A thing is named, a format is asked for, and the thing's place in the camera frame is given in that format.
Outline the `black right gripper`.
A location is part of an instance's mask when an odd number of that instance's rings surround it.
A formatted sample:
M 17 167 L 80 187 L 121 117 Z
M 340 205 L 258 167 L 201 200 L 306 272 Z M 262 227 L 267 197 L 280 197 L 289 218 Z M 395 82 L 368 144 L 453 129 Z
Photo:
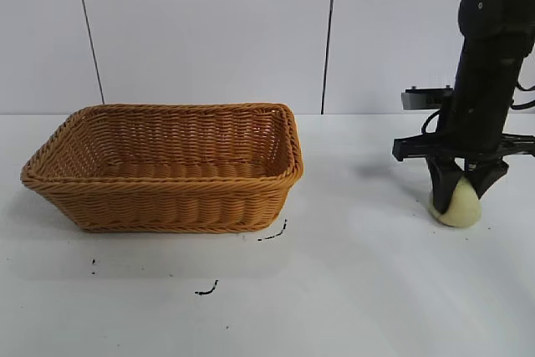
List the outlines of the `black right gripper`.
M 477 197 L 484 194 L 509 170 L 499 159 L 509 155 L 533 155 L 532 135 L 503 132 L 524 59 L 533 46 L 468 46 L 461 51 L 454 85 L 444 88 L 407 89 L 401 94 L 404 110 L 434 110 L 436 129 L 427 120 L 418 135 L 395 139 L 392 154 L 398 161 L 425 158 L 431 177 L 431 203 L 446 212 L 461 168 L 453 158 L 465 161 L 465 177 Z

